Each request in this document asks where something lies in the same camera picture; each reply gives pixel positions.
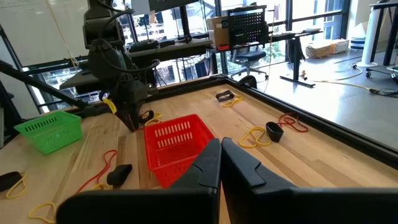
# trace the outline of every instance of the wooden table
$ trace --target wooden table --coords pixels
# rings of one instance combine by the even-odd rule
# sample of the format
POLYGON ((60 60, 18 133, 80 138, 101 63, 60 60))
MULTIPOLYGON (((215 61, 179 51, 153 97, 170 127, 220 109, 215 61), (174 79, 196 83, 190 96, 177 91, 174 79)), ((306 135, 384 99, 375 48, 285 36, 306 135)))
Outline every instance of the wooden table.
MULTIPOLYGON (((162 113, 162 120, 196 113, 216 138, 231 137, 234 142, 253 126, 265 126, 282 114, 275 108, 234 89, 220 85, 142 106, 141 111, 162 113), (225 90, 243 96, 232 108, 222 107, 215 95, 225 90)), ((132 164, 122 189, 159 189, 155 175, 148 171, 143 130, 130 133, 113 114, 86 118, 81 123, 83 138, 44 156, 22 136, 0 150, 0 174, 25 172, 27 191, 19 198, 5 199, 0 194, 2 223, 43 223, 29 220, 27 214, 36 205, 52 201, 59 206, 73 195, 90 177, 104 166, 104 152, 116 149, 118 154, 111 170, 119 164, 132 164)), ((284 127, 279 144, 246 149, 268 169, 300 187, 397 187, 398 171, 317 131, 298 133, 284 127)), ((224 195, 221 195, 220 223, 229 223, 224 195)), ((53 219, 49 208, 38 215, 53 219)))

